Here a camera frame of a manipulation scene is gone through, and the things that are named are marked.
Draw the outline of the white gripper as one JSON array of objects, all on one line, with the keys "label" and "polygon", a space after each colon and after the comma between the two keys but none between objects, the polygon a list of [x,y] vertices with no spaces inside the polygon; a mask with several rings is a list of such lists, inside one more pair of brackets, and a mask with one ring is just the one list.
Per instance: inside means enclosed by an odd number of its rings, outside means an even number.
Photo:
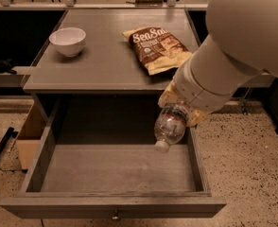
[{"label": "white gripper", "polygon": [[195,127],[211,112],[218,111],[232,97],[235,89],[228,93],[211,92],[199,85],[191,70],[191,61],[187,61],[175,73],[173,80],[167,85],[158,100],[163,108],[170,103],[186,103],[195,108],[190,111],[187,127]]}]

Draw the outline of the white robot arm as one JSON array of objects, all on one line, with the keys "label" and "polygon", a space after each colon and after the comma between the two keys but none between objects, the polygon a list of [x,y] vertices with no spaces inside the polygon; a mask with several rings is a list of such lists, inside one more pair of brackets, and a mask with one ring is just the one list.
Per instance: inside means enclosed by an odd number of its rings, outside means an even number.
[{"label": "white robot arm", "polygon": [[186,103],[190,126],[251,79],[278,78],[278,0],[210,0],[206,26],[208,36],[159,98],[160,107]]}]

